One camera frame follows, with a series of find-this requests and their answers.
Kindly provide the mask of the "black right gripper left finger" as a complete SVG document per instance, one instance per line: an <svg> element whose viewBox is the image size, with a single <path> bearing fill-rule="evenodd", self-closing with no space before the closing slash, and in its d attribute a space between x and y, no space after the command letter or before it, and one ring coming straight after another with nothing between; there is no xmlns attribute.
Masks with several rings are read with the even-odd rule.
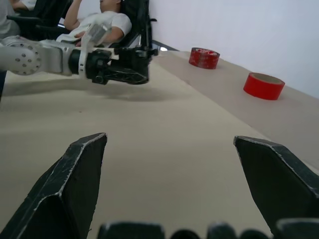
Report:
<svg viewBox="0 0 319 239"><path fill-rule="evenodd" d="M69 145L34 184L2 239L85 239L96 209L105 133Z"/></svg>

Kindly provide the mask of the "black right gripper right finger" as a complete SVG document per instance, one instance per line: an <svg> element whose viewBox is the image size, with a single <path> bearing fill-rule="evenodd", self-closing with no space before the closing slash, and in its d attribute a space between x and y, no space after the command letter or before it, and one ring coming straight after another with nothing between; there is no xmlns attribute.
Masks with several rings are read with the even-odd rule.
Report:
<svg viewBox="0 0 319 239"><path fill-rule="evenodd" d="M252 198L276 239L319 237L319 176L285 146L234 137Z"/></svg>

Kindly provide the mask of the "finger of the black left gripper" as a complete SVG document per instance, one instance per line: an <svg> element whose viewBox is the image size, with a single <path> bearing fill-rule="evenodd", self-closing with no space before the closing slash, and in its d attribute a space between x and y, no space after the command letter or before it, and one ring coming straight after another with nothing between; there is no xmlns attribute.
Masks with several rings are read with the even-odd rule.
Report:
<svg viewBox="0 0 319 239"><path fill-rule="evenodd" d="M122 82L130 85L142 85L149 82L148 71L144 74L138 71L124 68L124 69L112 69L106 71L106 79L117 82Z"/></svg>
<svg viewBox="0 0 319 239"><path fill-rule="evenodd" d="M114 48L114 53L119 57L120 65L149 65L153 56L158 56L159 51L149 47Z"/></svg>

